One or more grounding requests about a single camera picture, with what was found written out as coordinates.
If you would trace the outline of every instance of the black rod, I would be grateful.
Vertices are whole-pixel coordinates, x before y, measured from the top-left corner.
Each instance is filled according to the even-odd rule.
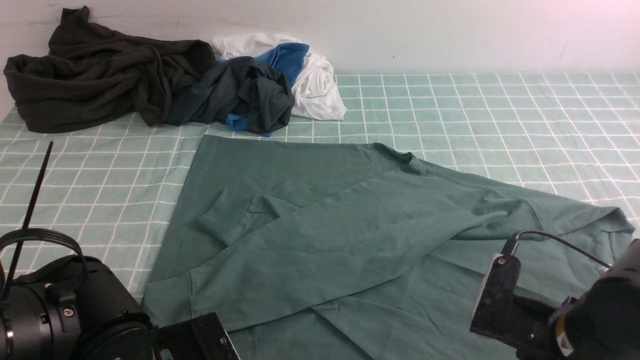
[[[42,161],[42,166],[40,167],[40,173],[38,174],[38,179],[36,180],[36,186],[33,188],[33,193],[31,193],[31,200],[29,201],[29,207],[27,208],[27,213],[24,215],[24,222],[22,223],[22,229],[27,229],[29,227],[29,223],[31,222],[31,216],[33,216],[33,210],[36,207],[36,201],[38,200],[38,194],[40,193],[40,187],[42,186],[42,181],[44,180],[44,174],[47,170],[47,164],[49,163],[49,157],[51,156],[51,149],[53,148],[53,142],[49,142],[49,147],[47,148],[47,154],[44,156],[44,160]],[[15,246],[15,251],[13,252],[13,259],[11,260],[11,267],[9,268],[9,274],[6,276],[6,283],[4,285],[4,291],[2,300],[6,300],[9,296],[9,289],[11,288],[11,283],[13,282],[13,276],[15,275],[15,269],[18,267],[18,260],[20,259],[20,253],[22,252],[22,245],[24,241],[20,241]]]

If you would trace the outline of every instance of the crumpled cloth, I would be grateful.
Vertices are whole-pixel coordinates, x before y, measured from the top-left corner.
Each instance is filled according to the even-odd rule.
[[[217,58],[227,60],[238,56],[256,57],[288,42],[301,41],[289,35],[253,33],[216,37],[212,40],[212,46]],[[310,49],[302,71],[293,84],[296,103],[291,114],[316,120],[342,120],[347,108],[333,77],[331,63]]]

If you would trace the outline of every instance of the black camera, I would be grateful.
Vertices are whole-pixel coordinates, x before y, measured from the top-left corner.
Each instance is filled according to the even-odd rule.
[[[159,329],[116,275],[83,256],[74,239],[29,228],[52,145],[22,229],[0,237],[0,250],[16,244],[6,277],[0,266],[0,360],[239,360],[215,313]],[[76,254],[14,279],[25,241]]]

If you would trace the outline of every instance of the bed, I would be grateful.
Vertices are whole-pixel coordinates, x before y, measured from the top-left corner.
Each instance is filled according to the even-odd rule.
[[[204,134],[258,141],[371,143],[640,220],[639,74],[337,76],[341,122],[292,118],[272,137],[226,126],[148,127],[135,113],[69,134],[28,131],[15,109],[0,123],[0,232],[21,225],[54,141],[31,225],[79,240],[140,299]],[[18,274],[67,249],[28,243]],[[2,253],[5,264],[12,251]]]

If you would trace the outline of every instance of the dark green shirt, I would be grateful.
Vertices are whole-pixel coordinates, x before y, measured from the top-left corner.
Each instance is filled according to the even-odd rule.
[[[455,172],[384,145],[205,136],[143,305],[158,325],[217,312],[247,359],[515,359],[469,333],[504,240],[538,229],[612,263],[618,208]],[[597,264],[522,242],[521,295],[558,304]]]

